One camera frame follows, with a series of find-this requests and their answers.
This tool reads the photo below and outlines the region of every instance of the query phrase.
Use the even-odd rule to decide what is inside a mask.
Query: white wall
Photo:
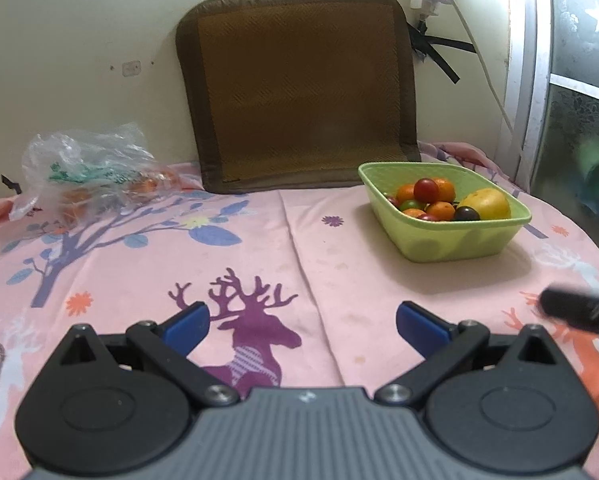
[[[0,173],[21,178],[21,154],[37,132],[128,121],[139,123],[158,159],[195,158],[174,30],[201,1],[0,0]],[[409,0],[399,1],[415,23]],[[507,0],[459,1],[503,94]],[[451,7],[429,20],[429,33],[467,39]],[[439,50],[462,80],[454,86],[430,60],[416,63],[419,138],[464,140],[493,155],[500,115],[477,57]],[[131,60],[142,72],[123,77]]]

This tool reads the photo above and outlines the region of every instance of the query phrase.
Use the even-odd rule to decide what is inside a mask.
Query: purple flower print
[[[340,216],[325,216],[322,221],[331,227],[339,227],[343,224],[343,218]]]

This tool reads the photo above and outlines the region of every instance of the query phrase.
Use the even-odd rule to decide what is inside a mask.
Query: blue gripper pad
[[[190,354],[209,333],[211,315],[206,303],[196,301],[160,325],[161,339],[183,356]]]
[[[451,342],[455,325],[440,319],[412,301],[404,301],[395,316],[397,332],[428,359]]]

